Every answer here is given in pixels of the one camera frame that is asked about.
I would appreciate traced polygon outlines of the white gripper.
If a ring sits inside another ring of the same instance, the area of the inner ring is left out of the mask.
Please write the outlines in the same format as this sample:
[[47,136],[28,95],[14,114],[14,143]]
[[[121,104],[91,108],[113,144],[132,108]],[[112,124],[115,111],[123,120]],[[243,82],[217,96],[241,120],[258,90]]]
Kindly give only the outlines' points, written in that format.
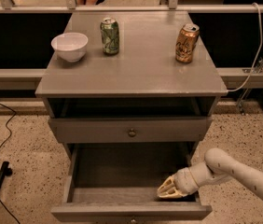
[[183,168],[170,175],[160,186],[157,195],[161,199],[179,199],[196,192],[211,179],[211,171],[204,162]]

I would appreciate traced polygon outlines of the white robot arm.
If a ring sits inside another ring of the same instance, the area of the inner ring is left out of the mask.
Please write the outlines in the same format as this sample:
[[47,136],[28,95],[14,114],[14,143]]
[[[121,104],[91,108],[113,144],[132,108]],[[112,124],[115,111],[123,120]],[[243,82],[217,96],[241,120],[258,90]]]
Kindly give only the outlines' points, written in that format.
[[206,185],[216,185],[234,178],[263,201],[263,172],[233,159],[220,148],[211,148],[204,160],[170,175],[158,188],[161,199],[178,199]]

